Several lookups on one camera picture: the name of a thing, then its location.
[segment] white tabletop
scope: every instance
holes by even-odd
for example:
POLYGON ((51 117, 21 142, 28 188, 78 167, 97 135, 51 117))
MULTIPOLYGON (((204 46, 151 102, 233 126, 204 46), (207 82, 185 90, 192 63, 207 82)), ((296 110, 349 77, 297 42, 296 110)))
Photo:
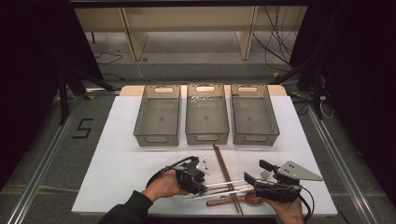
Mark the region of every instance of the white tabletop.
MULTIPOLYGON (((272 96, 271 99, 280 131, 280 136, 272 147, 235 146, 231 133, 227 145, 219 145, 231 179, 243 179, 244 172, 253 176, 258 175, 262 171, 259 160, 266 160, 278 166, 283 165, 287 160, 292 160, 321 175, 290 98, 272 96)), ((116 97, 72 212, 82 215, 104 214, 116 204, 125 203, 134 189, 143 190, 151 176, 165 165, 189 156, 207 157, 211 175, 205 176, 204 184, 224 182, 213 147, 187 145, 184 132, 185 97, 182 97, 181 101, 178 147, 140 147, 137 144, 134 138, 134 125, 140 101, 141 97, 138 96, 116 97)), ((229 99, 227 106, 231 120, 229 99)), ((309 189, 314 196, 314 216, 331 217, 337 214, 323 181, 302 180, 301 185, 309 189)), ((312 204, 309 194, 303 190, 302 195, 309 204, 312 204)), ((190 196, 160 199, 148 213, 151 216, 171 217, 240 216, 236 213, 233 204, 206 207, 205 201, 182 202, 183 197, 190 196)), ((272 207, 266 203, 259 206, 241 203, 241 206, 246 216, 275 214, 272 207)))

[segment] cable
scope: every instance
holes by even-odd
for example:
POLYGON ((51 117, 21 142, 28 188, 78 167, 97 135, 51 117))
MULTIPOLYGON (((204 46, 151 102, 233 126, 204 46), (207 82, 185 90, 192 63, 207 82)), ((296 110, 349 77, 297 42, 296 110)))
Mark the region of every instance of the cable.
POLYGON ((285 22, 285 18, 286 18, 286 13, 288 12, 289 6, 286 7, 285 12, 283 13, 283 20, 282 23, 280 23, 280 31, 282 32, 282 40, 285 40, 283 38, 283 23, 285 22))
POLYGON ((294 80, 294 81, 290 81, 290 82, 282 82, 282 83, 280 83, 279 85, 281 85, 281 86, 285 86, 285 85, 289 85, 289 84, 291 84, 291 83, 295 83, 295 82, 298 82, 299 80, 294 80))
POLYGON ((347 217, 341 212, 340 206, 337 204, 337 212, 338 214, 340 214, 340 216, 344 219, 344 221, 346 222, 346 224, 349 224, 349 221, 347 219, 347 217))
POLYGON ((124 78, 124 77, 119 77, 119 76, 117 76, 116 74, 113 74, 113 73, 103 73, 102 75, 103 75, 103 76, 113 76, 113 77, 117 77, 117 78, 121 79, 122 81, 125 81, 125 78, 124 78))
POLYGON ((307 107, 309 104, 305 103, 298 111, 297 111, 297 115, 306 115, 306 113, 308 113, 308 108, 305 110, 304 113, 301 113, 301 111, 307 107))
POLYGON ((108 55, 111 55, 111 56, 116 56, 116 57, 119 57, 119 58, 117 58, 117 59, 115 59, 113 61, 110 61, 108 63, 98 63, 98 64, 110 64, 110 63, 114 63, 114 62, 116 62, 116 61, 118 61, 119 59, 122 58, 122 55, 120 55, 120 54, 112 54, 112 53, 104 52, 104 53, 99 54, 98 56, 95 56, 95 59, 97 59, 97 58, 99 58, 99 57, 101 57, 102 55, 105 55, 105 54, 108 54, 108 55))
POLYGON ((270 53, 273 54, 273 56, 276 56, 279 60, 281 60, 282 62, 289 64, 288 62, 284 61, 284 59, 282 59, 279 55, 277 55, 276 53, 274 53, 273 51, 271 51, 270 49, 268 49, 266 46, 264 46, 264 44, 259 40, 259 38, 257 38, 257 36, 253 33, 253 36, 256 38, 257 42, 260 44, 260 46, 264 49, 264 61, 265 64, 274 69, 274 70, 278 70, 278 71, 282 71, 282 72, 289 72, 289 70, 284 70, 284 69, 280 69, 278 67, 273 67, 271 66, 268 62, 267 62, 267 51, 269 51, 270 53))
POLYGON ((306 202, 306 200, 303 198, 303 196, 299 195, 298 196, 301 200, 301 202, 303 202, 303 204, 305 205, 306 209, 308 209, 308 212, 306 213, 305 217, 304 217, 304 223, 306 223, 309 218, 311 218, 311 207, 309 207, 309 204, 306 202))
POLYGON ((304 188, 303 187, 303 189, 306 191, 306 192, 308 192, 308 194, 309 194, 309 196, 311 196, 311 200, 312 200, 312 212, 311 212, 311 216, 309 216, 309 218, 311 218, 312 217, 312 215, 314 215, 314 212, 315 212, 315 200, 314 200, 314 196, 312 196, 312 193, 308 190, 308 189, 306 189, 306 188, 304 188))
POLYGON ((326 119, 332 119, 332 117, 334 116, 334 110, 332 111, 332 115, 329 116, 329 117, 327 117, 326 113, 324 113, 324 110, 323 110, 323 108, 322 108, 323 101, 324 101, 324 100, 321 100, 321 101, 320 101, 320 110, 321 110, 323 116, 324 116, 326 119))
POLYGON ((159 83, 164 83, 164 84, 174 84, 174 83, 190 83, 189 81, 173 81, 173 82, 167 82, 167 81, 160 81, 160 80, 154 80, 154 79, 148 79, 148 78, 144 78, 142 77, 141 71, 140 71, 140 66, 139 63, 137 63, 137 61, 134 61, 134 63, 137 66, 137 70, 139 72, 139 77, 143 80, 146 81, 152 81, 152 82, 159 82, 159 83))
POLYGON ((298 16, 297 16, 296 22, 295 22, 295 23, 293 24, 293 26, 291 27, 291 30, 290 30, 289 34, 288 34, 283 40, 286 40, 286 39, 291 35, 291 32, 294 32, 295 36, 298 35, 298 34, 296 34, 296 31, 294 31, 294 28, 296 27, 297 22, 298 22, 298 20, 300 19, 302 12, 303 12, 303 6, 300 7, 300 13, 299 13, 298 16))
POLYGON ((288 47, 286 47, 286 45, 283 43, 282 39, 280 38, 279 32, 278 32, 278 30, 276 28, 277 27, 277 18, 279 16, 278 8, 279 7, 276 7, 276 24, 274 24, 272 19, 271 19, 271 17, 270 17, 270 15, 269 15, 269 13, 268 13, 267 7, 264 7, 265 12, 267 14, 267 17, 268 17, 269 21, 271 22, 271 26, 273 27, 273 31, 271 32, 271 34, 277 40, 277 42, 279 44, 280 53, 282 54, 282 56, 284 57, 284 59, 286 61, 287 59, 286 59, 286 57, 285 57, 285 55, 283 53, 282 46, 285 48, 285 50, 287 51, 288 54, 290 54, 288 52, 288 50, 290 50, 290 49, 288 47))
POLYGON ((194 157, 193 157, 193 156, 190 156, 190 157, 188 157, 188 158, 184 158, 183 160, 177 161, 177 162, 173 163, 173 164, 170 165, 170 166, 166 166, 166 168, 167 168, 168 170, 170 170, 170 169, 172 169, 173 167, 175 167, 175 166, 181 164, 183 161, 188 161, 188 160, 191 160, 192 158, 194 158, 194 157))
POLYGON ((282 189, 276 189, 276 190, 292 189, 292 187, 290 185, 279 184, 279 183, 276 183, 274 181, 270 181, 270 180, 267 180, 267 179, 261 179, 261 178, 255 178, 254 179, 254 188, 255 189, 257 188, 256 184, 257 184, 258 181, 260 181, 260 183, 271 183, 273 185, 282 187, 282 189))
POLYGON ((304 97, 298 96, 298 95, 296 95, 294 93, 291 93, 291 92, 287 92, 287 95, 299 100, 299 102, 308 102, 308 103, 312 103, 312 104, 314 103, 313 100, 305 99, 304 97))

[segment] metal rod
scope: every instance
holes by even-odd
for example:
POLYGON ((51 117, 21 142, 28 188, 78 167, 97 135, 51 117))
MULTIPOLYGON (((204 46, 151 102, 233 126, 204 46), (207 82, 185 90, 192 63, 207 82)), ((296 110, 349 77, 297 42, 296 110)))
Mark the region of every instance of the metal rod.
POLYGON ((213 198, 216 196, 222 196, 222 195, 235 195, 235 193, 242 193, 242 192, 248 192, 248 191, 252 191, 254 189, 236 189, 234 191, 227 191, 227 192, 222 192, 222 193, 215 193, 215 194, 210 194, 210 195, 204 195, 204 196, 194 196, 194 197, 190 197, 190 198, 183 198, 181 201, 183 202, 189 202, 189 201, 195 201, 195 200, 202 200, 202 199, 206 199, 206 198, 213 198))
MULTIPOLYGON (((231 178, 230 178, 230 175, 228 174, 227 167, 225 166, 224 160, 223 160, 223 158, 221 156, 221 152, 220 152, 219 147, 216 147, 216 145, 213 145, 213 149, 215 149, 216 157, 218 158, 221 171, 224 174, 225 181, 230 182, 231 178)), ((229 188, 230 191, 234 191, 233 184, 228 184, 228 188, 229 188)), ((235 205, 236 211, 238 212, 238 214, 239 214, 239 211, 240 211, 242 216, 243 216, 244 212, 242 211, 241 204, 239 203, 239 201, 236 198, 236 194, 232 193, 231 197, 233 199, 233 204, 235 205)))
POLYGON ((211 188, 211 187, 215 187, 215 186, 221 186, 221 185, 226 185, 226 184, 234 184, 234 183, 242 183, 242 182, 247 183, 245 180, 235 180, 235 181, 223 182, 223 183, 211 184, 211 185, 205 185, 205 186, 207 186, 208 188, 211 188))

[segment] metal rail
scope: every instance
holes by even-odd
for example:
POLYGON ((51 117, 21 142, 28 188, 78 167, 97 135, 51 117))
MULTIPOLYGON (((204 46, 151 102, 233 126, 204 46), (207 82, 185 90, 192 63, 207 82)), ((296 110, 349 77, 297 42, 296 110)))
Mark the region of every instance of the metal rail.
POLYGON ((56 132, 51 143, 49 144, 46 154, 44 155, 37 169, 35 170, 35 174, 33 175, 32 179, 30 180, 28 186, 18 200, 14 209, 12 210, 12 213, 8 218, 7 224, 16 224, 23 222, 29 210, 29 207, 33 202, 33 199, 35 198, 35 195, 37 194, 37 191, 41 183, 43 182, 44 177, 46 176, 53 159, 56 156, 56 153, 58 152, 59 145, 64 139, 65 133, 70 126, 70 122, 73 119, 75 111, 81 103, 82 98, 83 96, 76 96, 73 100, 73 104, 70 107, 70 116, 68 116, 64 124, 58 128, 58 131, 56 132))
MULTIPOLYGON (((307 94, 305 94, 304 97, 309 99, 309 96, 307 94)), ((329 156, 332 159, 332 162, 334 163, 335 169, 340 175, 341 180, 343 181, 352 202, 355 204, 355 207, 359 215, 361 216, 362 222, 365 224, 379 223, 377 218, 375 217, 373 209, 368 203, 366 197, 361 192, 361 188, 356 182, 355 177, 349 171, 347 163, 344 161, 341 153, 338 150, 337 145, 332 140, 332 137, 327 130, 325 124, 323 123, 323 120, 318 120, 311 106, 308 106, 308 109, 309 116, 314 122, 315 127, 317 128, 320 138, 323 141, 323 144, 326 147, 329 156)))

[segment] floor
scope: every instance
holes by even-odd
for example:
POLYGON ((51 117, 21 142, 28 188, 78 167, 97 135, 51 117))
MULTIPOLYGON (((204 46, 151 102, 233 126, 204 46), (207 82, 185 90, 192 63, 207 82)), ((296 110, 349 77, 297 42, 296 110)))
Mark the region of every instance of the floor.
MULTIPOLYGON (((289 32, 284 34, 288 37, 285 45, 291 49, 295 35, 289 32)), ((270 33, 258 32, 256 36, 266 45, 270 33)), ((278 69, 290 69, 270 53, 265 56, 265 50, 255 39, 249 59, 242 60, 236 35, 232 32, 150 33, 142 58, 137 63, 132 61, 124 34, 95 34, 95 44, 91 34, 87 34, 87 38, 105 81, 116 88, 148 84, 153 80, 180 84, 191 81, 266 83, 273 80, 276 73, 285 73, 278 69)), ((268 48, 280 54, 277 42, 272 41, 268 48)), ((295 86, 297 80, 298 77, 294 77, 283 83, 287 92, 298 92, 295 86)), ((72 113, 64 126, 58 125, 60 103, 57 98, 54 99, 32 149, 25 153, 0 193, 0 223, 6 223, 14 214, 14 209, 22 203, 25 206, 19 211, 25 212, 21 217, 23 223, 96 223, 99 220, 100 217, 83 217, 70 210, 119 92, 97 90, 98 87, 90 82, 84 84, 90 90, 86 97, 73 97, 69 93, 72 113), (86 120, 84 125, 92 129, 88 138, 78 138, 85 133, 78 130, 83 119, 86 120), (52 141, 59 136, 59 141, 52 141), (35 183, 38 188, 32 195, 26 196, 29 186, 35 183)), ((301 95, 309 97, 307 92, 301 95)), ((364 159, 357 155, 336 111, 331 119, 316 121, 310 105, 294 98, 293 101, 296 102, 296 112, 334 204, 339 208, 336 217, 312 217, 309 223, 394 223, 395 208, 375 181, 364 159), (340 160, 341 167, 346 167, 349 175, 340 170, 340 160), (345 178, 348 176, 351 176, 350 180, 356 188, 346 185, 345 178), (359 202, 367 202, 369 212, 359 209, 359 202)), ((323 110, 327 111, 324 113, 328 117, 331 116, 332 108, 328 104, 323 104, 323 110)))

